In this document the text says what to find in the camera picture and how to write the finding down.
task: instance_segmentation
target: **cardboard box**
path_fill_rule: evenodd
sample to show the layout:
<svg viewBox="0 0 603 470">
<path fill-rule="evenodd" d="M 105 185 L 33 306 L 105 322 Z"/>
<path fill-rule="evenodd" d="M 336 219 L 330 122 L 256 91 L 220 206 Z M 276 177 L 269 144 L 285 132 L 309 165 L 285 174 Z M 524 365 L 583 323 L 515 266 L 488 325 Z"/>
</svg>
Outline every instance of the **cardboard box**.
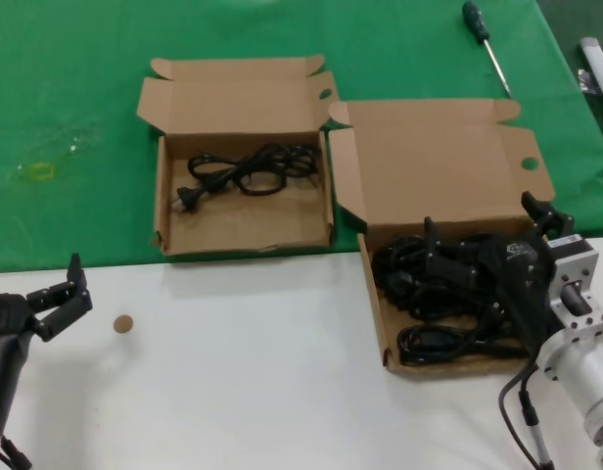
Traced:
<svg viewBox="0 0 603 470">
<path fill-rule="evenodd" d="M 398 332 L 419 323 L 376 289 L 370 259 L 399 235 L 422 235 L 430 216 L 443 237 L 518 232 L 530 220 L 521 193 L 554 196 L 531 131 L 501 124 L 520 107 L 509 100 L 339 102 L 329 133 L 338 203 L 364 220 L 360 251 L 384 365 L 392 372 L 488 372 L 517 360 L 465 356 L 455 362 L 399 362 Z M 454 326 L 467 326 L 456 319 Z"/>
<path fill-rule="evenodd" d="M 338 101 L 323 57 L 168 61 L 145 78 L 138 116 L 161 130 L 155 205 L 165 255 L 229 250 L 324 247 L 332 239 L 332 190 L 320 127 Z M 204 196 L 198 210 L 176 213 L 180 186 L 196 187 L 187 162 L 202 152 L 240 158 L 270 142 L 313 144 L 322 151 L 316 178 L 288 178 L 271 196 L 234 187 Z"/>
</svg>

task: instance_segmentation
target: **yellow stain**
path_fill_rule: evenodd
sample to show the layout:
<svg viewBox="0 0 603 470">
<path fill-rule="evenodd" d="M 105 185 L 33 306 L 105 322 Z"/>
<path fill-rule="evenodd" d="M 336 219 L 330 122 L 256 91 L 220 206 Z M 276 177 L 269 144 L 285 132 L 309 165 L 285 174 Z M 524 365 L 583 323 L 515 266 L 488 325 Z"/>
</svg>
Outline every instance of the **yellow stain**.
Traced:
<svg viewBox="0 0 603 470">
<path fill-rule="evenodd" d="M 54 177 L 54 166 L 49 162 L 39 162 L 37 164 L 31 164 L 27 168 L 29 178 L 34 181 L 44 181 L 52 179 Z"/>
</svg>

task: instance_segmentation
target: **screwdriver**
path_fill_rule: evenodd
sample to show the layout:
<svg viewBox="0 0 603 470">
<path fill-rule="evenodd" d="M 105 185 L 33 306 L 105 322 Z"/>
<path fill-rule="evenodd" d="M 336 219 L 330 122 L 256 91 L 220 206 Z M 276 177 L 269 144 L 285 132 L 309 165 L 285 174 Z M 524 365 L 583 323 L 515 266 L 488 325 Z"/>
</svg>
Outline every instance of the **screwdriver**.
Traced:
<svg viewBox="0 0 603 470">
<path fill-rule="evenodd" d="M 476 6 L 474 2 L 465 2 L 462 6 L 462 17 L 465 20 L 465 24 L 469 28 L 469 30 L 476 37 L 476 41 L 478 44 L 484 44 L 487 48 L 488 55 L 497 70 L 497 74 L 499 75 L 499 79 L 501 80 L 502 85 L 504 85 L 504 89 L 506 93 L 508 93 L 508 97 L 512 98 L 510 94 L 510 88 L 508 87 L 508 83 L 506 82 L 506 78 L 504 77 L 504 73 L 501 71 L 501 67 L 497 63 L 497 59 L 495 59 L 495 55 L 493 54 L 493 50 L 490 48 L 490 44 L 488 44 L 488 39 L 490 38 L 490 34 L 488 34 L 487 27 L 485 26 L 485 21 L 482 18 L 482 12 Z"/>
</svg>

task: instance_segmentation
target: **screwdriver shaft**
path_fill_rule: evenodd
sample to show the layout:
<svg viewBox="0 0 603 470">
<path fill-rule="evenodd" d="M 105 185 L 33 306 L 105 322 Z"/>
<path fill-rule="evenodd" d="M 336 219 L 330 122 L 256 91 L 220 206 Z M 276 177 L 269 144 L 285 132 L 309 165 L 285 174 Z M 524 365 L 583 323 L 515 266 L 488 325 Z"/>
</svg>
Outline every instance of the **screwdriver shaft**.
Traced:
<svg viewBox="0 0 603 470">
<path fill-rule="evenodd" d="M 495 59 L 495 54 L 493 54 L 493 50 L 490 48 L 490 44 L 488 44 L 488 40 L 485 39 L 484 43 L 485 43 L 485 47 L 487 48 L 487 51 L 488 51 L 488 56 L 492 60 L 493 65 L 495 66 L 495 69 L 497 70 L 497 74 L 499 75 L 501 84 L 504 85 L 504 89 L 506 90 L 506 93 L 508 93 L 508 98 L 512 98 L 513 95 L 511 95 L 511 93 L 510 93 L 510 87 L 508 86 L 506 77 L 504 76 L 504 73 L 501 71 L 501 67 L 497 63 L 497 59 Z"/>
</svg>

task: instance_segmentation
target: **box handle hole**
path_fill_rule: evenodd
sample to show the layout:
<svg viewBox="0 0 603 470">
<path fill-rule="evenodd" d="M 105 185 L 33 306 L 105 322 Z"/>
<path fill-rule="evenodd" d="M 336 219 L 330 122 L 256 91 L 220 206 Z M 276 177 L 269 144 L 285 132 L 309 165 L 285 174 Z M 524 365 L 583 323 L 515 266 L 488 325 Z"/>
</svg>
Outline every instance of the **box handle hole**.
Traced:
<svg viewBox="0 0 603 470">
<path fill-rule="evenodd" d="M 521 168 L 526 169 L 527 171 L 534 171 L 538 169 L 538 160 L 534 157 L 527 157 L 526 159 L 521 160 Z"/>
</svg>

